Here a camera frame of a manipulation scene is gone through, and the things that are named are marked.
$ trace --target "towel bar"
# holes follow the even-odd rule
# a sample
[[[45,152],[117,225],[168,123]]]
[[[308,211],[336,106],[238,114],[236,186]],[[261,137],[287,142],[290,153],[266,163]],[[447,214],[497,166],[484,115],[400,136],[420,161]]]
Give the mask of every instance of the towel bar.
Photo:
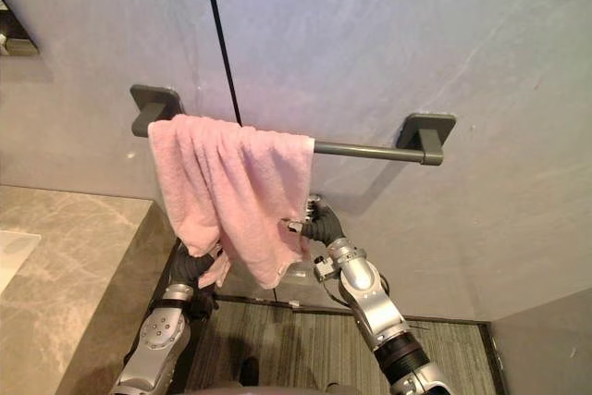
[[[140,109],[140,114],[131,125],[135,136],[146,138],[148,124],[156,120],[169,120],[183,112],[179,95],[173,90],[133,85],[129,91]],[[439,166],[444,160],[442,145],[455,123],[456,117],[453,115],[413,113],[405,119],[395,148],[315,140],[314,152]]]

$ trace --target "metal rod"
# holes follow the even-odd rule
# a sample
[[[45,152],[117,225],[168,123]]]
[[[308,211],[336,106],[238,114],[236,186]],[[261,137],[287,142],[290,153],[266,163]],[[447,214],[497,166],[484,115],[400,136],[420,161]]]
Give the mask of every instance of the metal rod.
[[[401,148],[371,147],[368,145],[352,145],[314,141],[314,152],[320,154],[338,154],[341,156],[371,157],[388,159],[389,161],[424,162],[425,154],[421,150],[404,150]]]

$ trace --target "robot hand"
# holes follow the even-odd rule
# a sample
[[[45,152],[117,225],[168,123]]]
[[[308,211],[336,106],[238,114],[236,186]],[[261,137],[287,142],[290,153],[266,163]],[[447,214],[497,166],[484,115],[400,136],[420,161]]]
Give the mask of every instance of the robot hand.
[[[297,232],[315,241],[323,242],[327,247],[340,238],[345,238],[341,223],[335,212],[320,196],[311,196],[307,204],[310,217],[306,222],[282,219],[289,231]]]
[[[214,258],[205,254],[200,257],[189,255],[184,244],[179,246],[170,267],[170,282],[173,284],[187,284],[197,286],[197,280],[214,263]]]

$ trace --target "wire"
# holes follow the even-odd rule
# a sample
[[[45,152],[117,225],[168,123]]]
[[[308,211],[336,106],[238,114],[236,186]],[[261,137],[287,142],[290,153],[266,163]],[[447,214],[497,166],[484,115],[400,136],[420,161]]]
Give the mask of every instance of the wire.
[[[325,291],[327,292],[327,295],[329,298],[331,298],[331,300],[333,300],[337,304],[341,304],[343,307],[350,308],[350,306],[345,301],[340,300],[338,297],[336,297],[333,293],[329,291],[327,285],[325,284],[325,281],[323,281],[323,287],[325,288]]]
[[[216,0],[210,0],[210,4],[212,6],[212,13],[214,14],[214,23],[216,24],[218,43],[220,44],[220,52],[222,53],[222,60],[224,61],[224,70],[226,71],[226,79],[228,81],[228,88],[230,89],[232,106],[234,107],[234,116],[237,119],[238,124],[242,127],[241,112],[239,110],[239,103],[237,102],[237,94],[234,90],[234,81],[232,80],[232,71],[230,71],[230,62],[228,61],[228,51],[224,41],[224,32],[222,31],[222,21],[220,20],[218,3]]]
[[[410,324],[409,327],[419,328],[420,330],[429,330],[427,327],[414,326],[413,324]]]
[[[390,284],[387,281],[387,279],[385,278],[385,276],[382,273],[379,273],[380,275],[380,281],[382,283],[382,288],[385,290],[385,293],[387,294],[387,296],[390,296]]]

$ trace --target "black line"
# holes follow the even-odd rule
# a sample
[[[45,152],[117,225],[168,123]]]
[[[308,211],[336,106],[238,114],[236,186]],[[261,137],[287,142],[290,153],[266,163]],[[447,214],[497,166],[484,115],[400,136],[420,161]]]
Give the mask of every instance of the black line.
[[[352,309],[340,309],[338,307],[322,307],[317,305],[306,305],[301,304],[299,306],[290,305],[288,302],[271,301],[271,300],[255,300],[248,296],[234,296],[216,294],[216,299],[220,301],[228,302],[241,302],[244,304],[256,304],[256,305],[273,305],[275,307],[283,307],[291,309],[293,312],[303,314],[319,314],[319,315],[346,315],[353,316]],[[441,323],[441,324],[464,324],[468,326],[477,326],[479,328],[487,328],[487,321],[473,321],[470,319],[457,319],[457,318],[436,318],[432,316],[414,316],[414,315],[403,315],[407,321],[426,321],[428,323]]]
[[[224,32],[222,31],[222,22],[220,21],[220,13],[218,11],[218,3],[216,0],[210,0],[212,4],[212,12],[214,13],[214,22],[216,23],[216,31],[218,33],[218,42],[220,43],[220,51],[222,52],[222,59],[224,60],[224,70],[226,71],[226,79],[228,80],[228,87],[230,88],[230,96],[232,97],[232,105],[234,106],[234,116],[239,125],[242,126],[241,112],[239,111],[239,103],[237,102],[237,94],[234,91],[234,81],[232,80],[232,72],[230,71],[230,62],[228,61],[228,52],[226,44],[224,43]]]

